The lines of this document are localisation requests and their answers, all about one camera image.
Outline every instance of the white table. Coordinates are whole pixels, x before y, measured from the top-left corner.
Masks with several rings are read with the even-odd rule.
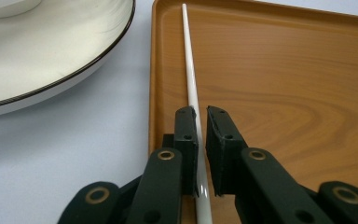
[[[274,0],[358,15],[358,1]],[[0,116],[0,223],[56,223],[86,185],[123,186],[147,161],[152,0],[113,57],[79,85]]]

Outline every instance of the brown tray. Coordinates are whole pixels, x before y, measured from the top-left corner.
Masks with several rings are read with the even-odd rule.
[[[151,150],[187,105],[182,3],[153,6]],[[207,105],[224,108],[247,143],[269,150],[299,184],[358,187],[358,17],[250,1],[186,3],[203,134]],[[214,223],[240,223],[233,197],[212,198],[212,209]],[[183,223],[194,223],[191,200],[183,212]]]

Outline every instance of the white plate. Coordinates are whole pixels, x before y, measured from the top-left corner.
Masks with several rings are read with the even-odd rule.
[[[0,19],[0,115],[92,74],[130,27],[134,0],[43,0]]]

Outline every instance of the white stick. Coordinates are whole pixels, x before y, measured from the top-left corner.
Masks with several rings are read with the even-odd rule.
[[[190,30],[188,28],[187,7],[186,4],[182,4],[183,12],[183,25],[185,33],[185,52],[186,52],[186,75],[187,75],[187,94],[188,103],[194,107],[196,111],[196,127],[197,136],[199,138],[199,161],[197,171],[197,183],[200,191],[199,198],[196,199],[197,207],[197,223],[198,224],[211,224],[211,202],[208,190],[208,178],[206,175],[205,156],[203,152],[203,141],[200,121],[200,108],[199,97],[197,95],[196,76],[194,72],[193,64],[193,52],[191,49]]]

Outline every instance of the plate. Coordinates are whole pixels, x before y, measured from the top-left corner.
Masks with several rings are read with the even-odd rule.
[[[150,151],[187,105],[182,4],[153,7]],[[299,184],[358,187],[358,17],[241,0],[186,4],[204,141],[206,107],[218,106]],[[195,223],[192,200],[182,223]],[[240,223],[234,197],[211,197],[211,207],[213,222]]]
[[[131,25],[134,0],[43,0],[0,19],[0,115],[91,75]]]

